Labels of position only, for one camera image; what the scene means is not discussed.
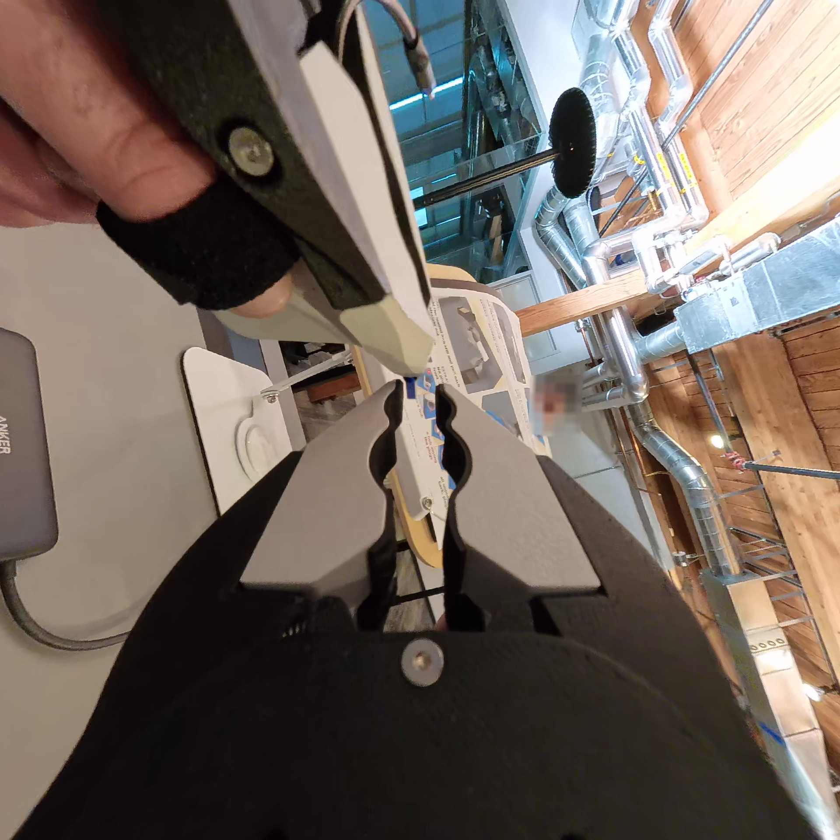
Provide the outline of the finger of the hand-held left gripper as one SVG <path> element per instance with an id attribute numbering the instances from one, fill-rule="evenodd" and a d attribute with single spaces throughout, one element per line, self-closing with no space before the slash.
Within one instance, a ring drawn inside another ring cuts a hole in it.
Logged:
<path id="1" fill-rule="evenodd" d="M 361 2 L 340 3 L 340 64 L 359 88 L 373 123 L 396 225 L 412 266 L 407 278 L 392 280 L 392 288 L 402 293 L 402 305 L 412 320 L 428 327 L 431 324 L 428 315 L 431 290 L 424 247 L 414 216 L 402 151 L 385 93 L 375 40 L 361 6 Z"/>
<path id="2" fill-rule="evenodd" d="M 343 177 L 348 200 L 331 197 L 373 276 L 372 302 L 342 309 L 339 321 L 390 371 L 419 375 L 434 347 L 423 274 L 397 220 L 382 147 L 359 89 L 327 46 L 301 59 L 301 73 Z"/>

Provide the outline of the black pole round foot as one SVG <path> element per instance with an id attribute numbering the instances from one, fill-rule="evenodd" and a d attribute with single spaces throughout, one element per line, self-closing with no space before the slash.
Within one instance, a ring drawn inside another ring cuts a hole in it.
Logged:
<path id="1" fill-rule="evenodd" d="M 564 91 L 554 104 L 549 124 L 549 148 L 494 170 L 474 175 L 414 199 L 416 210 L 493 186 L 509 177 L 551 164 L 553 182 L 567 198 L 586 192 L 595 171 L 595 116 L 590 100 L 577 87 Z"/>

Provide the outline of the white sheet panel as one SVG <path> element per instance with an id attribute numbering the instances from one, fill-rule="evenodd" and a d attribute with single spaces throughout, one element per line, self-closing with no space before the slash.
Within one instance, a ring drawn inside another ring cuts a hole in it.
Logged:
<path id="1" fill-rule="evenodd" d="M 435 369 L 404 380 L 402 421 L 396 430 L 396 475 L 406 509 L 416 520 L 444 521 L 454 483 L 443 466 L 445 436 L 437 424 Z"/>

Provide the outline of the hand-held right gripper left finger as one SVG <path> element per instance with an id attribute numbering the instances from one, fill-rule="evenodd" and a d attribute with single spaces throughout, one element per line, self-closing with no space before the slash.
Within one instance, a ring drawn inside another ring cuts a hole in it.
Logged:
<path id="1" fill-rule="evenodd" d="M 250 588 L 386 596 L 396 565 L 385 479 L 396 465 L 402 380 L 385 383 L 303 451 L 241 576 Z"/>

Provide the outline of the person's left hand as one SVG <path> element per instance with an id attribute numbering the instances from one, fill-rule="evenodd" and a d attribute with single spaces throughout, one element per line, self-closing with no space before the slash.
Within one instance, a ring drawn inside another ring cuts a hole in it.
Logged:
<path id="1" fill-rule="evenodd" d="M 1 3 L 1 95 L 4 227 L 149 222 L 216 179 L 93 2 Z"/>

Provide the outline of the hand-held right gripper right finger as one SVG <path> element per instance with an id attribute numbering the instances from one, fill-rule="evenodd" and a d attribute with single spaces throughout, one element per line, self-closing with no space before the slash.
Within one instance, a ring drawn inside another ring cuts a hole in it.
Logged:
<path id="1" fill-rule="evenodd" d="M 447 616 L 492 616 L 509 602 L 602 587 L 529 446 L 451 385 L 436 391 L 443 468 L 455 483 L 444 534 Z"/>

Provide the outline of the silver insulated pipes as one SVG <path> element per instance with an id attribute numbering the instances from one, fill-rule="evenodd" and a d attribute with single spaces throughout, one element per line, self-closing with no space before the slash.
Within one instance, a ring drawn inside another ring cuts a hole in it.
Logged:
<path id="1" fill-rule="evenodd" d="M 595 119 L 594 172 L 581 187 L 552 186 L 534 219 L 535 235 L 573 291 L 618 292 L 632 280 L 644 295 L 686 290 L 726 241 L 691 254 L 708 206 L 679 133 L 694 91 L 672 26 L 676 2 L 658 2 L 647 29 L 647 61 L 633 24 L 639 2 L 581 2 L 574 28 L 588 35 L 579 87 Z M 589 199 L 611 177 L 634 175 L 654 216 L 600 232 Z"/>

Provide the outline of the silver spiral duct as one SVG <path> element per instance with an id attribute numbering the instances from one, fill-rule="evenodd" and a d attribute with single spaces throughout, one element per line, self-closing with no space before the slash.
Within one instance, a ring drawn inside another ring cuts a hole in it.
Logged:
<path id="1" fill-rule="evenodd" d="M 626 414 L 637 441 L 682 489 L 711 572 L 720 578 L 741 575 L 741 561 L 730 538 L 718 493 L 707 472 L 658 425 L 648 402 L 627 406 Z"/>

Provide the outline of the black usb hub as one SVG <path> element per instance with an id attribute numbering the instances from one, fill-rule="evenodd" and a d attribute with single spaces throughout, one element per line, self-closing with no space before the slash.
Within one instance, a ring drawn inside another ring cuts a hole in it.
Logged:
<path id="1" fill-rule="evenodd" d="M 1 561 L 35 557 L 58 540 L 35 346 L 1 330 Z"/>

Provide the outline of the large rectangular metal duct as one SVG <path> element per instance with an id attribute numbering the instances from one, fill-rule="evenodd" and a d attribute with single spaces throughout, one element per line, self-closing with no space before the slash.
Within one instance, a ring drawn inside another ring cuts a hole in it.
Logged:
<path id="1" fill-rule="evenodd" d="M 701 293 L 675 311 L 693 354 L 839 304 L 839 216 Z"/>

